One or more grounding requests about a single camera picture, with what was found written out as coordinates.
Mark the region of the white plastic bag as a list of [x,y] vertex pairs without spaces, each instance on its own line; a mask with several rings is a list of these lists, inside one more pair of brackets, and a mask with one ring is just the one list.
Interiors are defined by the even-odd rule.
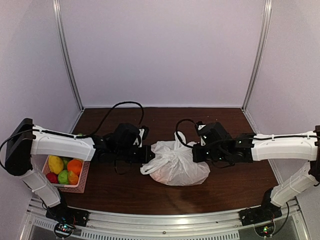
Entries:
[[193,162],[192,149],[184,146],[186,138],[182,132],[175,140],[157,141],[151,145],[155,157],[140,168],[142,175],[168,186],[194,186],[202,184],[211,170],[206,162]]

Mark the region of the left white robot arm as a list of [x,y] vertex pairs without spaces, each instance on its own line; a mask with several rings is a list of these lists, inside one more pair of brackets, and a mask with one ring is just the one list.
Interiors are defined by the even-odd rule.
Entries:
[[5,147],[1,166],[12,176],[19,177],[61,222],[72,218],[72,211],[62,201],[62,195],[41,171],[32,164],[31,157],[47,155],[67,157],[84,162],[116,162],[147,164],[155,157],[150,145],[145,145],[149,129],[121,123],[113,133],[75,135],[45,129],[25,118],[10,137],[0,145]]

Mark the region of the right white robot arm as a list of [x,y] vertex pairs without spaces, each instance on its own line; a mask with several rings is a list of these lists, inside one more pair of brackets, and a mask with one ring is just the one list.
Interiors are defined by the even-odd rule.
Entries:
[[267,135],[244,133],[236,138],[219,122],[196,123],[200,143],[192,147],[196,163],[212,160],[225,162],[229,167],[237,163],[253,163],[271,159],[306,160],[299,171],[288,180],[264,193],[261,206],[256,210],[259,220],[268,220],[276,208],[320,183],[320,127],[305,133]]

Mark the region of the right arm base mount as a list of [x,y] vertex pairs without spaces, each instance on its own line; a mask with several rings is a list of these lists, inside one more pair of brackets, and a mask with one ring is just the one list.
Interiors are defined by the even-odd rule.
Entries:
[[254,226],[255,233],[262,238],[271,237],[276,230],[275,219],[282,216],[280,208],[248,207],[238,212],[242,226]]

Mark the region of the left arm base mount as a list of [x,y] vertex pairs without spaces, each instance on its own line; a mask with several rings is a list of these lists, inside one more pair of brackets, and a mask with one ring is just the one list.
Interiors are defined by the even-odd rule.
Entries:
[[45,216],[57,222],[53,227],[53,233],[59,239],[70,237],[77,227],[87,226],[90,214],[87,210],[68,207],[64,203],[49,207],[44,201],[42,207],[46,210]]

